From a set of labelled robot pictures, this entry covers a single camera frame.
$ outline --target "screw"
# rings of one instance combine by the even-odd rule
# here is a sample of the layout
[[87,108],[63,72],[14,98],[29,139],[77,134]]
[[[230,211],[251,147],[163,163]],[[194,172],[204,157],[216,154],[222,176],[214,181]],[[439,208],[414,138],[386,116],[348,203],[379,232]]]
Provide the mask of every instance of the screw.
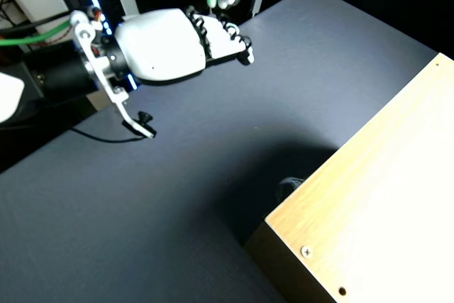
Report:
[[80,34],[79,34],[83,39],[88,39],[90,38],[90,33],[86,30],[83,30]]
[[303,255],[304,258],[310,259],[312,258],[312,254],[314,252],[312,251],[312,248],[310,246],[303,246],[301,248],[301,254]]

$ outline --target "light wood panel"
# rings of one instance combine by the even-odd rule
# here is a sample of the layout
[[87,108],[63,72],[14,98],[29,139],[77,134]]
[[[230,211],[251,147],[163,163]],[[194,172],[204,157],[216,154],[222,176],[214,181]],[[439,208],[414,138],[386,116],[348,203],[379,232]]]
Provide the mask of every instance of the light wood panel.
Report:
[[438,55],[266,223],[337,302],[454,302],[453,159]]

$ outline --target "table surface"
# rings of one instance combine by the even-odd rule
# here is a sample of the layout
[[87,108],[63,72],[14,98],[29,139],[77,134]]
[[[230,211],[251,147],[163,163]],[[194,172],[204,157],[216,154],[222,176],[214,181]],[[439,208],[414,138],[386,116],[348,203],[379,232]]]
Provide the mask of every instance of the table surface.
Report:
[[453,93],[440,54],[266,218],[337,302],[451,301]]
[[[155,140],[66,132],[0,175],[2,302],[283,302],[239,241],[436,53],[340,0],[241,29],[253,65],[132,95]],[[112,108],[78,128],[130,136]]]

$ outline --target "green cable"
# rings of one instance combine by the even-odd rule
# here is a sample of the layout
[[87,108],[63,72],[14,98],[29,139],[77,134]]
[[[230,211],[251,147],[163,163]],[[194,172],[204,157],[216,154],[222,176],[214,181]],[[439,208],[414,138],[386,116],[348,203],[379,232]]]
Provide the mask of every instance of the green cable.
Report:
[[0,39],[0,46],[11,46],[11,45],[21,45],[21,44],[31,44],[31,43],[38,43],[46,40],[60,31],[63,31],[67,27],[70,26],[70,21],[65,21],[63,24],[60,24],[56,28],[43,33],[42,35],[36,35],[34,37],[29,38],[21,38],[21,39]]

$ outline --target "gray table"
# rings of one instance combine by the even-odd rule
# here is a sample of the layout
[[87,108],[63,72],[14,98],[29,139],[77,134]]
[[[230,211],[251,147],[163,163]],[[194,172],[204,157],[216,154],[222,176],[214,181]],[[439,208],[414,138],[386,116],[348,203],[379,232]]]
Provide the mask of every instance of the gray table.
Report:
[[[284,0],[230,62],[129,111],[157,138],[67,132],[0,175],[0,301],[283,302],[243,252],[282,177],[305,176],[435,52],[340,0]],[[112,109],[79,128],[127,138]]]

